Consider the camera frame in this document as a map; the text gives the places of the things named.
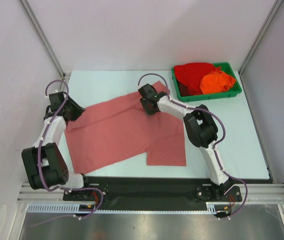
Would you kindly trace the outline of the pink t shirt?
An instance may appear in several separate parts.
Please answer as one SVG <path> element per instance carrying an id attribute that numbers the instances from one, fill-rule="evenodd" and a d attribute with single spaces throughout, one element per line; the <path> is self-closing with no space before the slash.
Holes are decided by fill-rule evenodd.
<path id="1" fill-rule="evenodd" d="M 65 131 L 75 173 L 87 174 L 146 153 L 148 166 L 186 166 L 182 120 L 147 116 L 136 91 L 85 109 Z"/>

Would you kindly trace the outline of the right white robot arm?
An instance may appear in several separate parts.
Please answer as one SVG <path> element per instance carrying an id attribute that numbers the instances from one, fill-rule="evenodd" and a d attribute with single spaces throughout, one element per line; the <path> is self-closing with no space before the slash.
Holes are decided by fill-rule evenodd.
<path id="1" fill-rule="evenodd" d="M 219 201 L 229 197 L 234 182 L 226 173 L 217 146 L 216 116 L 205 105 L 185 105 L 163 91 L 157 92 L 150 84 L 138 86 L 138 92 L 147 115 L 161 112 L 183 120 L 189 141 L 200 149 L 209 168 L 210 180 L 215 185 L 212 188 L 213 196 Z"/>

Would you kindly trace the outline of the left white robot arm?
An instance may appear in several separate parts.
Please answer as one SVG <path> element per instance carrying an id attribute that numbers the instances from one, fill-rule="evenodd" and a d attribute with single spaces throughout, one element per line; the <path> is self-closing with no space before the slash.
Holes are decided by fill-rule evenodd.
<path id="1" fill-rule="evenodd" d="M 69 172 L 58 148 L 69 122 L 77 120 L 85 111 L 66 92 L 48 95 L 50 104 L 44 116 L 44 128 L 32 147 L 21 153 L 25 171 L 32 189 L 74 189 L 81 200 L 87 200 L 92 188 L 84 183 L 80 173 Z"/>

